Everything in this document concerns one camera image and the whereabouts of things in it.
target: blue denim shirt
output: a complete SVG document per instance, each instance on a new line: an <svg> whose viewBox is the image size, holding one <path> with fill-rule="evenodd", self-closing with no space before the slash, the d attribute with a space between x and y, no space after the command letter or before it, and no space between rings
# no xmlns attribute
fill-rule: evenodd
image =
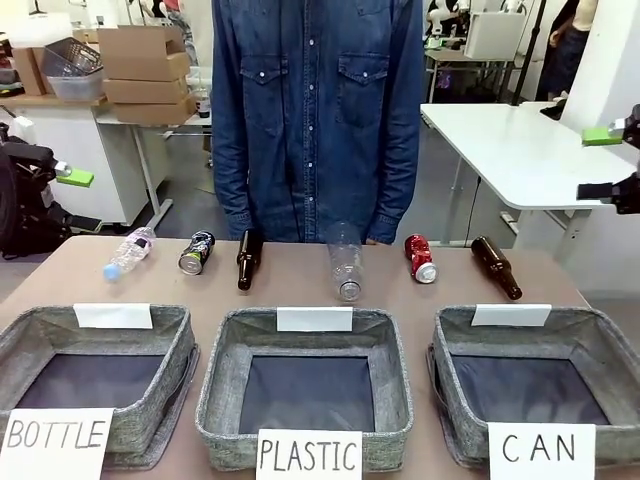
<svg viewBox="0 0 640 480"><path fill-rule="evenodd" d="M229 233L393 242L411 203L420 0L213 0L212 148Z"/></svg>

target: clear plastic bottle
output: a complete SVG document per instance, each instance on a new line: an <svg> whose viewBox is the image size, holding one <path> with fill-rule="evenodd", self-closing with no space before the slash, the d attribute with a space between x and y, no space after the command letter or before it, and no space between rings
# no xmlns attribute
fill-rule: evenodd
<svg viewBox="0 0 640 480"><path fill-rule="evenodd" d="M155 232L148 227L138 228L129 234L113 254L111 261L105 265L104 278L115 282L133 270L149 254L155 238Z"/></svg>
<svg viewBox="0 0 640 480"><path fill-rule="evenodd" d="M362 290L362 241L358 230L347 222L333 224L327 230L333 283L340 298L355 302Z"/></svg>

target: hand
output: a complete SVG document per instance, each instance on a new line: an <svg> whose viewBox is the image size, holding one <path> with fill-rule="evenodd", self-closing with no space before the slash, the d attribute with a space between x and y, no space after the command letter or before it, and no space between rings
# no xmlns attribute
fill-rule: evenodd
<svg viewBox="0 0 640 480"><path fill-rule="evenodd" d="M560 43L560 39L562 38L562 33L559 30L556 30L549 37L549 45L551 48L558 48L558 44Z"/></svg>

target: gray fabric basket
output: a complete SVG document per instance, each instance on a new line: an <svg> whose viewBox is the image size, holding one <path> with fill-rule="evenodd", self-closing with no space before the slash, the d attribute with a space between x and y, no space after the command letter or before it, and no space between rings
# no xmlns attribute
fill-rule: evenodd
<svg viewBox="0 0 640 480"><path fill-rule="evenodd" d="M239 434L240 416L255 356L366 357L375 432L363 433L363 469L402 468L413 404L404 352L392 317L354 309L352 332L277 332L275 309L244 309L225 317L213 345L196 410L196 427L218 470L255 468L258 436Z"/></svg>
<svg viewBox="0 0 640 480"><path fill-rule="evenodd" d="M0 434L11 410L56 354L163 355L143 397L116 408L108 453L143 454L166 413L169 397L184 381L195 347L186 307L151 306L153 329L79 328L73 307L29 310L0 334Z"/></svg>
<svg viewBox="0 0 640 480"><path fill-rule="evenodd" d="M489 456L487 423L470 408L452 359L464 355L569 360L610 423L596 426L598 464L638 462L640 358L608 317L587 308L554 308L544 327L472 327L475 308L440 310L433 335L437 377L456 438L456 456L468 464Z"/></svg>

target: shirt cuff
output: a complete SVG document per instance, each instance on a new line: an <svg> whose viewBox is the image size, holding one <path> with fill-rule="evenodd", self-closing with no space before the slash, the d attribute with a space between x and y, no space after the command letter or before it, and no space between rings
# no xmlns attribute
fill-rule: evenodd
<svg viewBox="0 0 640 480"><path fill-rule="evenodd" d="M369 226L367 238L379 243L391 245L396 239L396 230L399 220L387 217L386 215L376 215Z"/></svg>
<svg viewBox="0 0 640 480"><path fill-rule="evenodd" d="M229 224L230 240L240 240L245 231L253 228L253 220L250 213L227 215L227 223Z"/></svg>

